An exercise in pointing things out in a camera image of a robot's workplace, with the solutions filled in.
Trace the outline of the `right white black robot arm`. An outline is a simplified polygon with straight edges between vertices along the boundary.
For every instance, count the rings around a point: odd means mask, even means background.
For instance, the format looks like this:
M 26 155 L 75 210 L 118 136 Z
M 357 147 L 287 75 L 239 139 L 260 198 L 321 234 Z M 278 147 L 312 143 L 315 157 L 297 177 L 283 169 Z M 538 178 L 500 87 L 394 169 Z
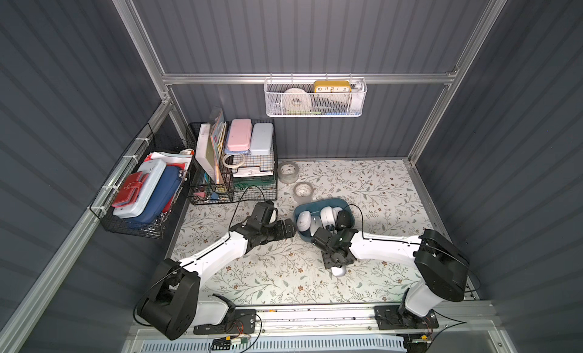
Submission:
M 331 232 L 319 228 L 311 236 L 327 269 L 343 276 L 357 260 L 381 260 L 418 271 L 421 279 L 409 287 L 397 310 L 402 324 L 427 322 L 443 301 L 460 302 L 466 294 L 469 259 L 438 231 L 426 229 L 422 235 L 392 237 L 372 235 L 353 228 Z

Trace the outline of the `silver grey computer mouse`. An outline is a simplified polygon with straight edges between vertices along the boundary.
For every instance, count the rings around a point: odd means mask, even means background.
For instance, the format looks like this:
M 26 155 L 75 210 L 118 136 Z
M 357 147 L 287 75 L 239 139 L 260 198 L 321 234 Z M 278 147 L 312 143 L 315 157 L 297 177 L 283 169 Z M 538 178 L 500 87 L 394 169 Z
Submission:
M 330 271 L 337 278 L 343 277 L 347 273 L 346 266 L 332 266 Z

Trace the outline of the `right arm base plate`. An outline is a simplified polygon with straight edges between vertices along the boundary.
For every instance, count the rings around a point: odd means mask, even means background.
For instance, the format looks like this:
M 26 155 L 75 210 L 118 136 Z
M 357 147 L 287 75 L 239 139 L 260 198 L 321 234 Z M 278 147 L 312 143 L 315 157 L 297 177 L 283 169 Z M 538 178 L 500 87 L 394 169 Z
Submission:
M 434 330 L 439 327 L 437 315 L 431 310 L 425 317 L 419 317 L 397 305 L 378 305 L 373 308 L 373 317 L 379 330 Z

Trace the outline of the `white round computer mouse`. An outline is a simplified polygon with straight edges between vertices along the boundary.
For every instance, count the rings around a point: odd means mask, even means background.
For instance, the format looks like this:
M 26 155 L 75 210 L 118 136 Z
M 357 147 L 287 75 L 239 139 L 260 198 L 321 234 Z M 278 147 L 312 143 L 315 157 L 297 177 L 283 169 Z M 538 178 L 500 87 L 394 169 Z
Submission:
M 323 207 L 320 210 L 320 221 L 322 226 L 327 231 L 334 231 L 336 229 L 336 214 L 332 207 Z

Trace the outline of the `black computer mouse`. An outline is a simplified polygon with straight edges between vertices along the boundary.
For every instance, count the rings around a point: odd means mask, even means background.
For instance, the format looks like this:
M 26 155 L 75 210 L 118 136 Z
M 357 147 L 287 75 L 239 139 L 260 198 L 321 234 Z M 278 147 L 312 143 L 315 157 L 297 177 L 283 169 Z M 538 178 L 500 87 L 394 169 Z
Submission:
M 352 228 L 354 226 L 354 220 L 351 213 L 348 210 L 341 210 L 336 216 L 336 230 L 342 231 L 347 228 Z

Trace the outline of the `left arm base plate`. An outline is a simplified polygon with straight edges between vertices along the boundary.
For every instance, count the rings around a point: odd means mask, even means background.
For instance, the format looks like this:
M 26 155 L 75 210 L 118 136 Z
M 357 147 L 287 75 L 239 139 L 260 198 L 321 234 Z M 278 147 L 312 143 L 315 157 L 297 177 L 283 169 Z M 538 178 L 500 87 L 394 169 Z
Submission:
M 227 313 L 223 321 L 217 325 L 206 324 L 195 326 L 194 335 L 229 335 L 252 334 L 258 323 L 255 309 L 235 310 Z

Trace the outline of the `teal plastic storage box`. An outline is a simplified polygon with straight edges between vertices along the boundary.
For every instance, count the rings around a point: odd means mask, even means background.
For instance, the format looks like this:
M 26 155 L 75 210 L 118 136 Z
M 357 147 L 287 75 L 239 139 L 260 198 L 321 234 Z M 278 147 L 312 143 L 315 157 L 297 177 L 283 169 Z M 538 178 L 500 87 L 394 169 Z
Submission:
M 319 201 L 314 201 L 311 202 L 309 204 L 302 204 L 300 206 L 298 206 L 293 213 L 293 220 L 296 223 L 296 219 L 299 215 L 299 213 L 308 210 L 311 212 L 311 216 L 320 216 L 320 210 L 323 209 L 323 207 L 341 207 L 343 210 L 348 210 L 349 213 L 352 214 L 352 211 L 350 210 L 350 206 L 349 204 L 341 199 L 341 198 L 329 198 L 329 199 L 325 199 L 325 200 L 319 200 Z M 306 231 L 306 232 L 300 232 L 298 231 L 300 234 L 300 238 L 302 241 L 304 242 L 308 242 L 311 243 L 312 237 L 310 234 L 310 230 Z

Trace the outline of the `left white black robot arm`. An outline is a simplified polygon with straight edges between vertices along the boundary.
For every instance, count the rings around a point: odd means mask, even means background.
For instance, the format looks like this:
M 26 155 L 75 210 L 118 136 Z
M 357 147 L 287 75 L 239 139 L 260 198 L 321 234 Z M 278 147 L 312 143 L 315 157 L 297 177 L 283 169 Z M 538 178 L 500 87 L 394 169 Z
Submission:
M 155 269 L 150 288 L 134 307 L 135 322 L 157 329 L 170 340 L 182 336 L 189 327 L 230 329 L 235 320 L 235 304 L 217 294 L 200 297 L 204 284 L 254 248 L 293 238 L 296 232 L 291 219 L 270 225 L 247 219 L 191 257 L 179 261 L 166 258 Z

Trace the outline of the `white mouse with grey logo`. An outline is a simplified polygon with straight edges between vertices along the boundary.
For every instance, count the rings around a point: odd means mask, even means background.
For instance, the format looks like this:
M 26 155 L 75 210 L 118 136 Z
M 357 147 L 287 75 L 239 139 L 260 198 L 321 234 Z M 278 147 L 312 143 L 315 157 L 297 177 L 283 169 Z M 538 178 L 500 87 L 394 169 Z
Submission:
M 334 215 L 334 219 L 337 219 L 338 214 L 342 211 L 343 209 L 341 207 L 334 207 L 332 208 L 332 212 Z

